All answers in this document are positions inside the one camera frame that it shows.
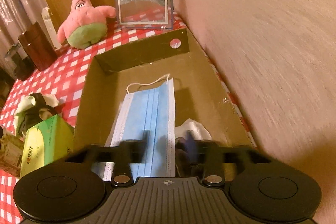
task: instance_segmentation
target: glass jar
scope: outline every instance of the glass jar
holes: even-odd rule
[[[20,43],[13,44],[5,54],[5,61],[16,79],[26,80],[35,70],[34,64],[21,47]]]

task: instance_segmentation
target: tissue box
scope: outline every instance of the tissue box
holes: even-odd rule
[[[20,177],[70,154],[73,146],[74,129],[60,116],[38,123],[27,132]]]

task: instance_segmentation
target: plush toy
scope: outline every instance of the plush toy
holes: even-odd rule
[[[65,39],[75,48],[86,48],[107,34],[106,18],[116,16],[112,6],[93,7],[90,0],[72,0],[71,12],[57,32],[58,41]]]

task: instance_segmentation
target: white wall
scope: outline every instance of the white wall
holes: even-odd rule
[[[336,223],[335,0],[174,0],[264,150],[313,176]]]

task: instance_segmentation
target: red and white checkered tablecloth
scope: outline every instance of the red and white checkered tablecloth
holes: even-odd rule
[[[140,20],[143,20],[144,18],[157,19],[160,12],[162,11],[157,9],[137,16],[140,17]],[[174,12],[174,29],[185,27],[186,25]],[[85,77],[92,58],[96,54],[103,53],[128,42],[161,34],[162,32],[162,30],[158,29],[121,30],[116,29],[116,26],[112,24],[109,25],[107,38],[93,46],[83,50],[71,48],[68,45],[61,47],[61,49],[58,50],[58,59],[48,69],[42,72],[36,70],[26,81],[15,82],[0,114],[0,124],[6,127],[9,131],[13,132],[13,115],[19,101],[33,92],[41,92],[43,94],[54,94],[60,101],[60,106],[57,108],[61,111],[62,118],[70,125],[75,126],[80,97],[82,95]],[[228,100],[232,103],[239,115],[241,123],[244,126],[251,143],[255,146],[247,123],[237,106],[234,95],[229,91],[209,58],[208,61],[210,62],[213,70],[216,72],[223,88],[226,90]],[[0,177],[0,223],[18,224],[22,220],[22,217],[16,208],[12,197],[13,188],[18,179],[2,170],[0,170]]]

